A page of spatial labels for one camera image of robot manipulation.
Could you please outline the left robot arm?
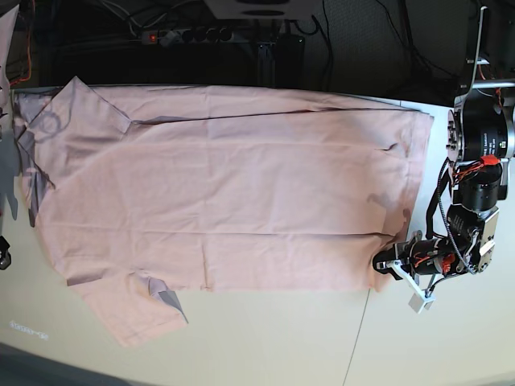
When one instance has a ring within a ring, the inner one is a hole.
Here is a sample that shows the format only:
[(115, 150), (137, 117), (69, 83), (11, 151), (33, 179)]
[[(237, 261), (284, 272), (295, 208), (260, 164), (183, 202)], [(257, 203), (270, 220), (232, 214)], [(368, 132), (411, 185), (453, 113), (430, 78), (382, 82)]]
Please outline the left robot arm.
[(508, 196), (514, 157), (514, 3), (474, 1), (454, 107), (447, 157), (426, 210), (426, 229), (373, 258), (373, 268), (405, 281), (421, 312), (447, 279), (482, 273), (495, 247), (497, 203)]

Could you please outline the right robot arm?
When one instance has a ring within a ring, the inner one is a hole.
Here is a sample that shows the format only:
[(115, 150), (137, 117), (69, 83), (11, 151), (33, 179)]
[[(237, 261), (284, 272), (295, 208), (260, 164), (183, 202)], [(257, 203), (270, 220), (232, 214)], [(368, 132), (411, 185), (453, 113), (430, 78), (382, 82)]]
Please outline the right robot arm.
[[(7, 211), (17, 220), (19, 202), (14, 193), (14, 179), (19, 174), (19, 161), (14, 143), (11, 86), (6, 74), (7, 59), (19, 15), (19, 1), (1, 1), (1, 231)], [(10, 244), (1, 232), (1, 270), (10, 267)]]

